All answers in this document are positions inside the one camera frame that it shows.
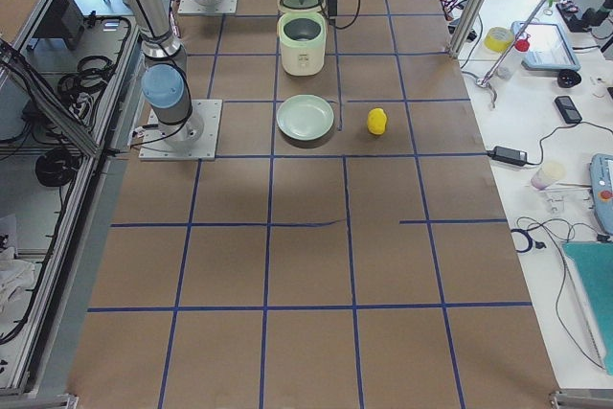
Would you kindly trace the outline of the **cream rice cooker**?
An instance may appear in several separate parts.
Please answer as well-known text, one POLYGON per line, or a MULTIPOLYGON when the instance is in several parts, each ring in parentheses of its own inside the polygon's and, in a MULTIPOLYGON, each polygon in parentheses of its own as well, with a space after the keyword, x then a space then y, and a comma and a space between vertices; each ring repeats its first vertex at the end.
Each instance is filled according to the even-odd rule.
POLYGON ((324 67, 328 25, 326 0, 277 0, 281 61, 291 76, 305 77, 324 67))

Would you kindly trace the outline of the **yellow lemon toy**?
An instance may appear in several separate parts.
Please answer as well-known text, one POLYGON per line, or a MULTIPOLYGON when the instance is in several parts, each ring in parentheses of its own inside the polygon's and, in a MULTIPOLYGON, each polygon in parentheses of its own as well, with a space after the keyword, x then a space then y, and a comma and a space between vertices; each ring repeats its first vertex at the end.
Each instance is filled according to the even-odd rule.
POLYGON ((373 108, 367 115, 367 129, 375 135, 380 136, 386 132, 388 117, 381 107, 373 108))

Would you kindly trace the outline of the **white cloth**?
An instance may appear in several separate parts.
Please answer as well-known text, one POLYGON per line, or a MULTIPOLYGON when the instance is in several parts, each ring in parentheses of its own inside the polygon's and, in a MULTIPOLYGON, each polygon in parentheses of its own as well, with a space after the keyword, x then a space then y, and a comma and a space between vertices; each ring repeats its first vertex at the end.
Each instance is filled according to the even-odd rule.
POLYGON ((18 258, 15 214, 1 218, 1 310, 34 286, 34 263, 18 258))

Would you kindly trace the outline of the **yellow tape roll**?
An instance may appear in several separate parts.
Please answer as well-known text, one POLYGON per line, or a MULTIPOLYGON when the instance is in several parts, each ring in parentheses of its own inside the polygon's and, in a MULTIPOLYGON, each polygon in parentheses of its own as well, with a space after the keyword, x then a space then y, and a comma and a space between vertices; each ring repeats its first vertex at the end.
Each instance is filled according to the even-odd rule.
POLYGON ((503 27, 492 27, 488 30, 484 39, 484 46, 487 50, 502 54, 514 41, 514 34, 511 30, 503 27))

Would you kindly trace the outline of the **black phone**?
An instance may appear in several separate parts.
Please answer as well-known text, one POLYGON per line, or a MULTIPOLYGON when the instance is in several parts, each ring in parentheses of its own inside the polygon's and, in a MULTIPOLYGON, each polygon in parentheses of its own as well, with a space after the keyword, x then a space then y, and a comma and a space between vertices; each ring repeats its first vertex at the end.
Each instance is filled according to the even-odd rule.
POLYGON ((582 121, 582 117, 579 114, 573 100, 569 96, 558 96, 554 100, 554 104, 564 120, 568 125, 579 124, 582 121))

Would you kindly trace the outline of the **black power adapter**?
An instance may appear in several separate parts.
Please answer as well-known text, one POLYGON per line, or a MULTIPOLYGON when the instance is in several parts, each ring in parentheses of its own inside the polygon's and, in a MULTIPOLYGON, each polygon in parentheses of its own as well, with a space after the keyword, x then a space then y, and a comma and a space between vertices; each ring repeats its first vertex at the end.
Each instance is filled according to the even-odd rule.
POLYGON ((506 148, 502 146, 495 146, 487 151, 487 155, 490 159, 505 163, 508 165, 514 165, 523 167, 528 164, 527 153, 523 150, 514 148, 506 148))

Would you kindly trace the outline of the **near green plate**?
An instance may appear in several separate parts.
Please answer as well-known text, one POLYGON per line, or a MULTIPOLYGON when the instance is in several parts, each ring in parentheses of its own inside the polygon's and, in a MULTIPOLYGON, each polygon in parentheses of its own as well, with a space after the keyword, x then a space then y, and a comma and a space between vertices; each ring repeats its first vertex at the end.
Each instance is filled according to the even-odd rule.
POLYGON ((296 141, 315 141, 334 125, 330 103, 315 95, 295 95, 277 109, 276 124, 282 134, 296 141))

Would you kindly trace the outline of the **blue tablet teach pendant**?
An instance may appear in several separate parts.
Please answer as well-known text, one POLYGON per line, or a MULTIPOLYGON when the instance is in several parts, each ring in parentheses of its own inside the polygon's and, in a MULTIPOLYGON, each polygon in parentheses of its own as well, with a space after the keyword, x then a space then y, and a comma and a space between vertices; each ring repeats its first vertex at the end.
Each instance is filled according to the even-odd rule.
POLYGON ((511 51, 505 61, 517 68, 522 64, 534 71, 559 71, 580 69, 580 63, 572 44, 557 23, 531 23, 521 37, 527 37, 526 52, 511 51))

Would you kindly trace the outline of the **plastic cup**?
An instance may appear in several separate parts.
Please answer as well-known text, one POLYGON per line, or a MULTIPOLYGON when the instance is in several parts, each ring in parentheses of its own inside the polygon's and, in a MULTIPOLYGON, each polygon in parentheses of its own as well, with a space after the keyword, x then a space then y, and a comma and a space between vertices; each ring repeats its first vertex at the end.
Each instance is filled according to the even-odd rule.
POLYGON ((565 174, 565 167, 558 161, 544 161, 531 178, 531 185, 542 191, 561 180, 565 174))

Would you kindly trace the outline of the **teal cutting mat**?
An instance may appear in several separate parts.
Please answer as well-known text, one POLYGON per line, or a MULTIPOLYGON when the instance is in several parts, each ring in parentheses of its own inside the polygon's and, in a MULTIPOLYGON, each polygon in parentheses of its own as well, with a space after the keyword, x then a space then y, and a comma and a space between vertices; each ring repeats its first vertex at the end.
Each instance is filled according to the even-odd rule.
POLYGON ((604 345, 604 368, 612 375, 612 244, 568 242, 562 247, 579 272, 604 345))

